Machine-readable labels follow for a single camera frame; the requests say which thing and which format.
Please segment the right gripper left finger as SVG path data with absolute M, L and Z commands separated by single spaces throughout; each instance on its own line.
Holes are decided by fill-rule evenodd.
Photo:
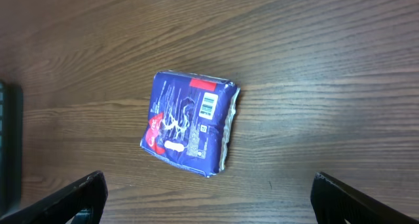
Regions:
M 98 224 L 108 190 L 103 172 L 95 171 L 18 212 L 2 217 L 3 224 Z

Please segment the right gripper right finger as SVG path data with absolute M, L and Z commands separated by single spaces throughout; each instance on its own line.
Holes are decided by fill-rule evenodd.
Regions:
M 317 222 L 322 224 L 418 224 L 418 220 L 324 172 L 314 177 L 310 202 Z

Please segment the purple sanitary pad pack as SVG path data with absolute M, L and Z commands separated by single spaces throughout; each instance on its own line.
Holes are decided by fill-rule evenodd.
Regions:
M 158 72 L 141 148 L 176 168 L 217 175 L 225 169 L 239 93 L 228 79 Z

